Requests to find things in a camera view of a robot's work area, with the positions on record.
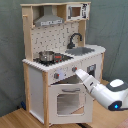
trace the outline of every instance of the faucet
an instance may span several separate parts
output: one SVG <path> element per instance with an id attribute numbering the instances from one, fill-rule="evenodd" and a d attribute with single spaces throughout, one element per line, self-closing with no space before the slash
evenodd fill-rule
<path id="1" fill-rule="evenodd" d="M 82 41 L 82 35 L 80 33 L 74 33 L 71 38 L 70 38 L 70 43 L 67 45 L 68 49 L 72 49 L 73 47 L 75 47 L 75 44 L 73 44 L 72 39 L 75 35 L 79 35 L 80 36 L 80 41 Z"/>

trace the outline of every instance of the backsplash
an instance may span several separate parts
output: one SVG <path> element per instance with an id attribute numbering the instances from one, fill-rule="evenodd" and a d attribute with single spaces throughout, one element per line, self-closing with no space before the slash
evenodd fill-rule
<path id="1" fill-rule="evenodd" d="M 38 57 L 38 53 L 44 50 L 66 50 L 70 37 L 78 33 L 78 28 L 79 22 L 35 27 L 31 31 L 33 57 Z M 77 35 L 73 38 L 73 43 L 78 46 Z"/>

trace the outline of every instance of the oven window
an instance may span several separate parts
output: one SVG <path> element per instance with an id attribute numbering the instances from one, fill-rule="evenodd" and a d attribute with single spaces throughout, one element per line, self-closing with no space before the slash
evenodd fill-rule
<path id="1" fill-rule="evenodd" d="M 57 97 L 57 114 L 59 116 L 83 114 L 85 94 L 60 94 Z"/>
<path id="2" fill-rule="evenodd" d="M 81 7 L 72 7 L 72 17 L 80 16 Z"/>

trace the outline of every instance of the toy sink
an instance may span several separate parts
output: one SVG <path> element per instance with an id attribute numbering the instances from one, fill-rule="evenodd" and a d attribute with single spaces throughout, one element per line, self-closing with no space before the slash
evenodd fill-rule
<path id="1" fill-rule="evenodd" d="M 77 47 L 77 48 L 73 48 L 73 49 L 68 49 L 65 51 L 65 53 L 75 55 L 75 56 L 80 56 L 80 55 L 84 55 L 84 54 L 87 54 L 89 52 L 94 52 L 94 51 L 95 50 L 91 49 L 91 48 Z"/>

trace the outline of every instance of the oven door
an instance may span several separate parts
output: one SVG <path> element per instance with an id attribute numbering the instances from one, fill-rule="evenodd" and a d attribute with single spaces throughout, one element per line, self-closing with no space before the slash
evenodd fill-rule
<path id="1" fill-rule="evenodd" d="M 67 21 L 82 19 L 82 4 L 67 5 Z"/>
<path id="2" fill-rule="evenodd" d="M 93 99 L 82 83 L 54 84 L 49 87 L 49 123 L 92 121 Z"/>

